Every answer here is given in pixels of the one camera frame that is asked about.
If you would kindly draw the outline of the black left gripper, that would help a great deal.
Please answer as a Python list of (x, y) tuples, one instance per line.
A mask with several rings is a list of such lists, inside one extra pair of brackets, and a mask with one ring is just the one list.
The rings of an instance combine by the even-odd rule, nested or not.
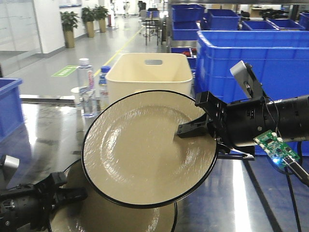
[(50, 229), (49, 216), (59, 208), (83, 201), (88, 197), (85, 187), (60, 188), (67, 183), (63, 172), (49, 174), (36, 184), (20, 184), (0, 191), (0, 230), (16, 232), (29, 225), (30, 229)]

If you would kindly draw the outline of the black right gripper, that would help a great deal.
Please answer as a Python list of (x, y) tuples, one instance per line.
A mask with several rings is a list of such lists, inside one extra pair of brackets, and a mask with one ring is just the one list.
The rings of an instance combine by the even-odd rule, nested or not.
[(197, 93), (195, 106), (202, 108), (208, 116), (180, 124), (176, 135), (193, 138), (206, 136), (210, 132), (217, 143), (228, 149), (242, 154), (254, 154), (256, 143), (253, 138), (266, 130), (267, 103), (269, 101), (262, 98), (227, 104), (210, 91)]

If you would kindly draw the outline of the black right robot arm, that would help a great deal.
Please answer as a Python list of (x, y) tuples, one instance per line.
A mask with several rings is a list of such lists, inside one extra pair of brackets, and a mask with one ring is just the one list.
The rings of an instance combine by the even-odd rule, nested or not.
[(269, 101), (261, 96), (247, 101), (225, 103), (211, 92), (196, 95), (195, 106), (204, 115), (178, 126), (180, 138), (203, 136), (209, 133), (226, 151), (254, 154), (254, 137), (274, 131), (285, 142), (309, 139), (309, 97), (307, 95)]

